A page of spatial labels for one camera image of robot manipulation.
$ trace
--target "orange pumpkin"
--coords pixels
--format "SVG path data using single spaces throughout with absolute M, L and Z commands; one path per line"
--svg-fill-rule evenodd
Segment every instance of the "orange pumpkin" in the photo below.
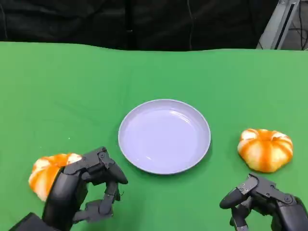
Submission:
M 266 129 L 243 131 L 237 149 L 248 166 L 260 172 L 274 172 L 293 157 L 291 139 L 281 132 Z
M 38 159 L 33 165 L 32 173 L 29 178 L 30 188 L 42 201 L 46 201 L 59 169 L 81 158 L 80 155 L 70 153 L 45 156 Z

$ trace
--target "plate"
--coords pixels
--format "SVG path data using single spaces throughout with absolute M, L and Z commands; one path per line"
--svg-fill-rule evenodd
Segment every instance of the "plate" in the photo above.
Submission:
M 155 174 L 175 174 L 195 166 L 211 141 L 209 125 L 192 106 L 176 100 L 153 100 L 131 110 L 118 141 L 136 167 Z

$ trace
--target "cable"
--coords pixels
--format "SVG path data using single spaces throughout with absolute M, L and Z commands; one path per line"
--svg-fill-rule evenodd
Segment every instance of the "cable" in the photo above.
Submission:
M 303 22 L 302 22 L 302 2 L 299 1 L 298 3 L 298 18 L 299 18 L 299 23 L 300 23 L 300 46 L 302 48 L 302 50 L 305 48 L 307 41 L 308 41 L 308 37 L 306 38 L 305 43 L 303 44 Z
M 290 28 L 289 30 L 296 30 L 297 31 L 297 33 L 300 35 L 300 28 L 298 28 L 298 27 L 292 27 L 292 28 Z
M 290 28 L 289 30 L 296 30 L 297 33 L 300 35 L 300 31 L 299 31 L 300 28 L 296 27 L 295 24 L 294 24 L 294 22 L 292 22 L 292 26 L 293 26 L 293 27 Z
M 189 17 L 191 18 L 191 21 L 192 21 L 192 25 L 191 25 L 191 29 L 190 29 L 190 32 L 189 32 L 189 49 L 192 51 L 193 50 L 193 46 L 192 46 L 192 35 L 193 35 L 193 28 L 194 28 L 194 21 L 193 21 L 193 14 L 192 14 L 192 11 L 191 11 L 191 6 L 190 6 L 190 3 L 189 3 L 189 0 L 187 0 L 187 7 L 188 7 L 188 12 L 189 12 Z
M 260 43 L 260 41 L 259 41 L 259 45 L 260 45 L 261 49 L 263 50 L 263 47 L 262 47 L 262 44 Z
M 6 40 L 8 40 L 8 32 L 6 30 L 6 16 L 5 16 L 5 12 L 4 12 L 4 9 L 1 3 L 0 3 L 0 8 L 1 8 L 2 18 L 3 18 L 4 37 Z

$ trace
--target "robotic hand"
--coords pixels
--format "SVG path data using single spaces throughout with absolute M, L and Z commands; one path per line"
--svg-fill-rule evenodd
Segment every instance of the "robotic hand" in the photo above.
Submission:
M 86 203 L 87 183 L 106 183 L 102 200 Z M 30 213 L 11 231 L 68 231 L 73 224 L 86 220 L 95 222 L 113 215 L 112 204 L 120 201 L 118 183 L 127 184 L 120 167 L 109 157 L 105 147 L 93 150 L 82 159 L 63 167 L 56 176 L 45 203 L 42 220 Z
M 237 231 L 248 230 L 245 218 L 252 209 L 273 217 L 273 231 L 308 231 L 308 213 L 302 201 L 279 191 L 274 182 L 255 173 L 250 173 L 246 181 L 228 193 L 219 206 L 231 208 L 230 225 Z

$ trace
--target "green tablecloth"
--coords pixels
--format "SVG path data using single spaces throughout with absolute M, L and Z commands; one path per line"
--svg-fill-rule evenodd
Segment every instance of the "green tablecloth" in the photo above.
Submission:
M 130 52 L 35 43 L 0 43 L 0 230 L 43 203 L 30 190 L 33 163 L 43 155 L 83 154 L 105 145 L 129 185 L 114 217 L 73 231 L 233 230 L 223 196 L 249 169 L 237 154 L 242 130 L 276 129 L 294 142 L 294 159 L 267 175 L 308 206 L 308 52 L 219 50 Z M 140 103 L 171 98 L 208 120 L 212 147 L 193 169 L 175 176 L 142 172 L 121 154 L 120 122 Z M 87 200 L 102 196 L 90 186 Z M 270 230 L 253 212 L 251 231 Z

